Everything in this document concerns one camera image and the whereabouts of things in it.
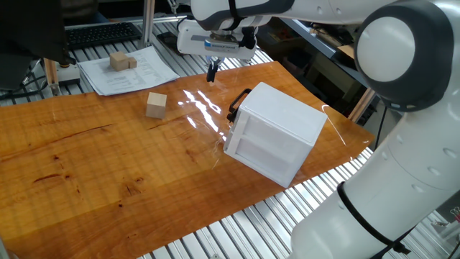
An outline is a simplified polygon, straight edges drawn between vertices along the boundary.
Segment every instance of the paper sheet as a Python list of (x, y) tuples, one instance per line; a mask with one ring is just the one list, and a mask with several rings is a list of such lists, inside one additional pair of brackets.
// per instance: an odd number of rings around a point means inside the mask
[(158, 86), (179, 78), (158, 56), (153, 47), (127, 53), (137, 60), (137, 68), (115, 71), (110, 59), (79, 63), (80, 69), (99, 95), (122, 94)]

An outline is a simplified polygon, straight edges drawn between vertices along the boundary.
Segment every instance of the white plastic box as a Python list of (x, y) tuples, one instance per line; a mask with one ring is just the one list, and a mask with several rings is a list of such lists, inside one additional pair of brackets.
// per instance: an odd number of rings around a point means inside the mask
[(326, 114), (259, 83), (240, 104), (224, 152), (287, 188), (326, 119)]

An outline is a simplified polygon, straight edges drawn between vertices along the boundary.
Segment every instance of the wooden cube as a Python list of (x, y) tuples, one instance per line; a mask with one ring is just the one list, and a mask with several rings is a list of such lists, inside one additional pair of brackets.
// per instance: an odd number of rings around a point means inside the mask
[(123, 71), (129, 68), (129, 59), (121, 51), (110, 54), (110, 66), (116, 71)]
[(129, 68), (137, 68), (137, 60), (133, 57), (128, 58)]
[(164, 119), (166, 111), (166, 95), (149, 93), (145, 115), (151, 118)]

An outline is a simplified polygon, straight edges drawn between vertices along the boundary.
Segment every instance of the metal pole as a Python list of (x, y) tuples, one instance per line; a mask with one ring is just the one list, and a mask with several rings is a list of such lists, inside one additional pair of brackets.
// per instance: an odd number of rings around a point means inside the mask
[(144, 22), (142, 39), (139, 48), (149, 47), (152, 44), (153, 35), (153, 14), (155, 13), (155, 0), (144, 0)]

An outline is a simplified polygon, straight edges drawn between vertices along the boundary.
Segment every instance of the wooden tabletop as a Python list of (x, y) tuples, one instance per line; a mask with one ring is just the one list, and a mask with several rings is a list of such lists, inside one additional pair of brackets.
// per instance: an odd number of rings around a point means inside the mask
[[(373, 136), (279, 63), (117, 96), (0, 108), (0, 236), (19, 258), (136, 258), (283, 190), (223, 153), (230, 103), (265, 82), (328, 120), (292, 185), (355, 158)], [(145, 116), (149, 92), (165, 119)]]

